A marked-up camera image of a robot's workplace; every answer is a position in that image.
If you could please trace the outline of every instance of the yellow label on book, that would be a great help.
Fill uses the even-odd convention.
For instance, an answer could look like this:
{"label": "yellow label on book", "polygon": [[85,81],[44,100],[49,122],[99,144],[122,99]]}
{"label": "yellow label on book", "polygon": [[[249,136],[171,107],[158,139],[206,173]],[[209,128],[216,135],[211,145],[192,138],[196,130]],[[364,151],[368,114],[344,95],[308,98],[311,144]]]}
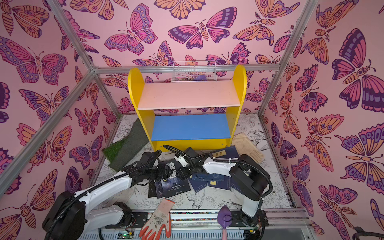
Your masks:
{"label": "yellow label on book", "polygon": [[220,157],[220,156],[224,156],[224,155],[226,155],[225,150],[221,150],[221,151],[212,153],[212,156],[214,156],[214,157]]}

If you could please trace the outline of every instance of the beige cloth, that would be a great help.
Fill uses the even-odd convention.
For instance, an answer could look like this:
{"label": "beige cloth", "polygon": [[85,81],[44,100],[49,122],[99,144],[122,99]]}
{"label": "beige cloth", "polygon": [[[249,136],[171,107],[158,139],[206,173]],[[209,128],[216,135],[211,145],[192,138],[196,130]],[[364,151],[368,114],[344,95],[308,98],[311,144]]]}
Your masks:
{"label": "beige cloth", "polygon": [[257,149],[243,132],[233,137],[232,145],[236,147],[237,153],[239,153],[240,156],[247,154],[257,163],[261,163],[264,159],[264,154]]}

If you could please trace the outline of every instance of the robotic arm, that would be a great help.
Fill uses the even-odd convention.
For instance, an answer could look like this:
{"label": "robotic arm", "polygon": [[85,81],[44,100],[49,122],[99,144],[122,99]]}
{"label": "robotic arm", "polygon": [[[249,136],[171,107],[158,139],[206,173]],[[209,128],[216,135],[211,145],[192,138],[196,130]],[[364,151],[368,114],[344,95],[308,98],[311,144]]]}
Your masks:
{"label": "robotic arm", "polygon": [[[157,166],[156,160],[160,154],[160,150],[145,152],[140,161],[125,167],[111,179],[74,194],[68,191],[61,193],[43,222],[43,229],[47,232],[45,240],[76,240],[83,233],[107,225],[128,226],[131,223],[131,210],[124,203],[116,203],[99,210],[93,209],[114,194],[144,179],[169,178],[172,171],[168,166]],[[214,158],[209,154],[198,156],[192,148],[188,148],[184,152],[177,149],[175,159],[183,166],[177,170],[176,175],[181,179],[187,179],[197,172],[234,178],[245,194],[242,220],[248,226],[255,225],[255,214],[261,207],[262,199],[272,191],[272,184],[269,174],[252,158],[245,154],[231,160]],[[249,175],[244,172],[248,169],[251,170]]]}

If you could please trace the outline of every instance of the floral patterned floor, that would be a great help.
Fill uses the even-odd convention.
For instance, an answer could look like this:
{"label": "floral patterned floor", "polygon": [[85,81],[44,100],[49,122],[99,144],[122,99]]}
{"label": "floral patterned floor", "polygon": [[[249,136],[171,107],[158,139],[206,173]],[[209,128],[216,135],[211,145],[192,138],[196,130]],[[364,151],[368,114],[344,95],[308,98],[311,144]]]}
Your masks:
{"label": "floral patterned floor", "polygon": [[[136,119],[137,115],[123,116],[113,142],[119,141],[124,136],[129,134],[132,124]],[[286,191],[283,187],[283,183],[273,160],[268,143],[265,139],[265,134],[257,114],[240,115],[235,134],[241,132],[244,132],[255,144],[255,146],[262,151],[265,159],[260,165],[271,176],[273,192],[265,198],[262,207],[265,209],[290,208],[291,206],[287,199]],[[131,162],[139,160],[142,153],[147,151],[152,151],[149,143],[143,147],[143,149],[131,160]],[[173,156],[174,154],[162,153],[160,159],[173,159]],[[106,159],[98,175],[97,183],[100,183],[116,174],[116,171],[108,166],[109,161]],[[175,202],[173,209],[220,209],[223,205],[227,205],[232,209],[239,209],[241,208],[244,199],[244,196],[234,189],[228,191],[206,187],[197,194],[193,191],[192,187],[191,189],[192,190],[189,192],[170,198]],[[99,207],[110,206],[115,202],[125,202],[134,210],[152,210],[156,209],[161,200],[162,199],[157,199],[156,197],[148,198],[148,185],[136,185],[130,189],[122,191],[119,194],[116,194],[112,198],[103,202]]]}

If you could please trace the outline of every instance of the pink shelf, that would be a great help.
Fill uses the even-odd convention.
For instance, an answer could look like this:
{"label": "pink shelf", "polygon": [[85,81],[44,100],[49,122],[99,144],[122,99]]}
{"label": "pink shelf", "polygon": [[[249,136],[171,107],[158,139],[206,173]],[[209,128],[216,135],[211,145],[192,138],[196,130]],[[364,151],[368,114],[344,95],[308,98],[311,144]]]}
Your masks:
{"label": "pink shelf", "polygon": [[138,109],[240,106],[233,81],[147,83]]}

